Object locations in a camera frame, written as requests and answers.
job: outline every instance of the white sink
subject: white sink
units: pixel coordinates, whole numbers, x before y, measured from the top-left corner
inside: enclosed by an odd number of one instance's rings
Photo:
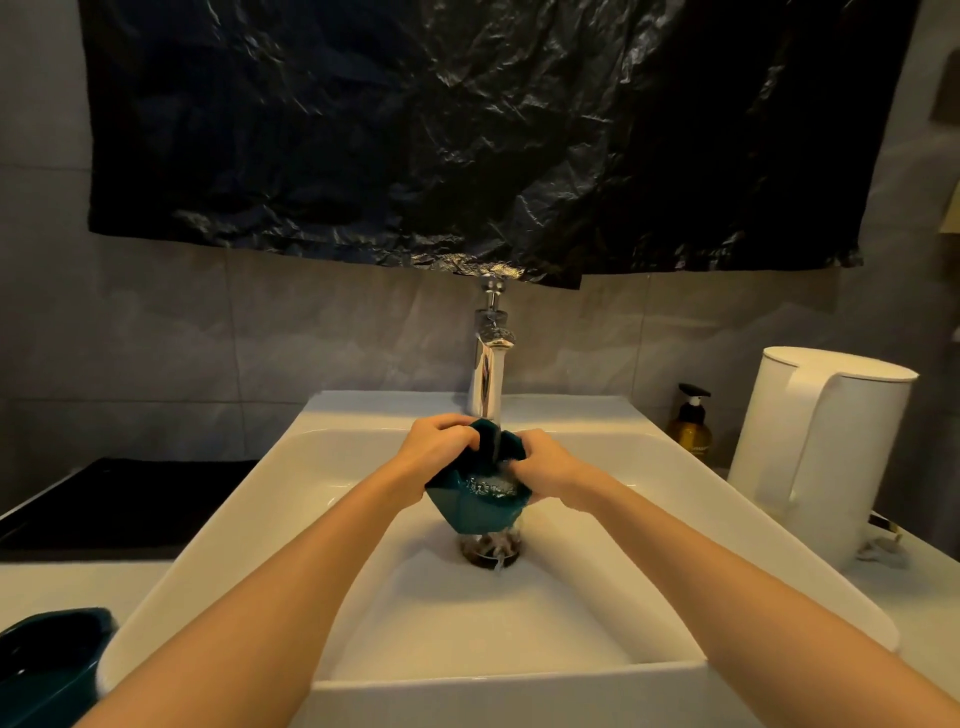
[[[120,629],[100,663],[101,692],[391,457],[413,419],[456,404],[412,393],[311,400]],[[574,454],[898,646],[873,603],[626,401],[507,398],[504,426],[555,432]],[[548,500],[519,525],[526,551],[496,574],[464,560],[429,498],[400,514],[340,610],[295,725],[754,724],[593,518]]]

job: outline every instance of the kettle handle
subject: kettle handle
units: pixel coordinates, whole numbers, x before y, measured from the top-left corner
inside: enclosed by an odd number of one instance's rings
[[[793,502],[793,482],[813,416],[824,390],[837,376],[834,370],[809,366],[797,367],[790,375],[770,433],[770,453],[754,495],[756,504],[763,509],[782,514]]]

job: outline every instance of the chrome faucet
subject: chrome faucet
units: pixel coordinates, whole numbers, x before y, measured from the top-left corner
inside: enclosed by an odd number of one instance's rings
[[[473,358],[473,376],[467,395],[468,413],[500,425],[500,404],[503,399],[503,360],[516,342],[507,328],[507,312],[499,307],[504,290],[503,279],[497,276],[481,278],[487,295],[487,307],[474,315],[476,353]]]

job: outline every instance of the pump dispenser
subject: pump dispenser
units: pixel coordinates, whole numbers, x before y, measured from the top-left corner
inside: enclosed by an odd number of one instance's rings
[[[680,391],[687,396],[687,401],[681,406],[676,419],[666,426],[666,433],[680,443],[680,447],[703,460],[713,442],[713,434],[704,424],[707,410],[701,404],[704,397],[710,396],[710,392],[683,383],[680,384]]]

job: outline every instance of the gray tile wall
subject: gray tile wall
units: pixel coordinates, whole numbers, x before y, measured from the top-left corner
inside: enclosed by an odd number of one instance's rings
[[[676,382],[693,380],[715,393],[722,465],[765,346],[890,359],[924,377],[884,502],[944,530],[930,504],[958,499],[960,403],[945,383],[960,241],[935,229],[960,178],[960,130],[926,118],[958,45],[960,4],[926,0],[877,164],[865,267],[514,285],[506,388],[622,394],[663,424]],[[323,388],[466,388],[471,279],[87,232],[76,0],[0,0],[0,100],[0,510],[101,455],[262,455]]]

